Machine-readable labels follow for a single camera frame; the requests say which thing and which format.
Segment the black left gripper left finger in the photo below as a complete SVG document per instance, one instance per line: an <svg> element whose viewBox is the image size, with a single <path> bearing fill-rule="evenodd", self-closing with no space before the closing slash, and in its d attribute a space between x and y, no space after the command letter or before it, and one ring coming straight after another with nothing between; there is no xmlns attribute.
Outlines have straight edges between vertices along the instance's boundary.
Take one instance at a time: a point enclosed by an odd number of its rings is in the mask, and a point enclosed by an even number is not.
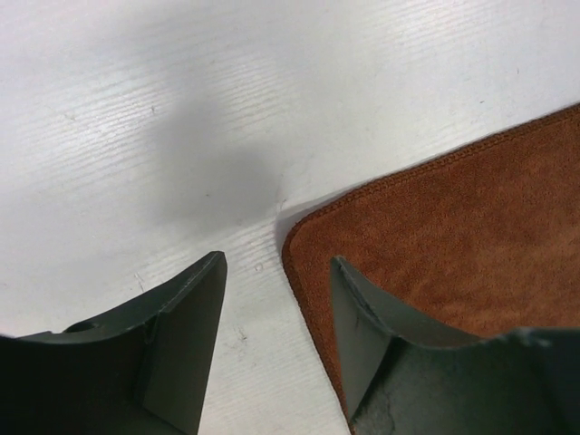
<svg viewBox="0 0 580 435"><path fill-rule="evenodd" d="M222 252L60 333L1 340L4 434L195 434L225 288Z"/></svg>

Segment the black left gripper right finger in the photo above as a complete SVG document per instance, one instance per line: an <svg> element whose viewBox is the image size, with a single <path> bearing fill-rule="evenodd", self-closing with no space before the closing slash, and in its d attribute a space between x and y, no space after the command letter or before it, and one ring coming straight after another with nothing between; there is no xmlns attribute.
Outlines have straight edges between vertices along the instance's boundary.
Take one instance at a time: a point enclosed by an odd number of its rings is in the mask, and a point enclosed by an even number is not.
<svg viewBox="0 0 580 435"><path fill-rule="evenodd" d="M482 338L441 323L331 262L347 420L359 434L576 434L579 332Z"/></svg>

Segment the brown towel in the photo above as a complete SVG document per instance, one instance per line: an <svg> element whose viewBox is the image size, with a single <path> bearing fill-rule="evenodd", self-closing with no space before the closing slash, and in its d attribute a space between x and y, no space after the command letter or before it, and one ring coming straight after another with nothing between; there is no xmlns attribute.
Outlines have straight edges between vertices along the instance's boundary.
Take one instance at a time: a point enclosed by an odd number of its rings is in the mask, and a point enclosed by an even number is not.
<svg viewBox="0 0 580 435"><path fill-rule="evenodd" d="M468 334L579 332L578 107L376 179L290 230L285 274L347 419L331 290L336 257Z"/></svg>

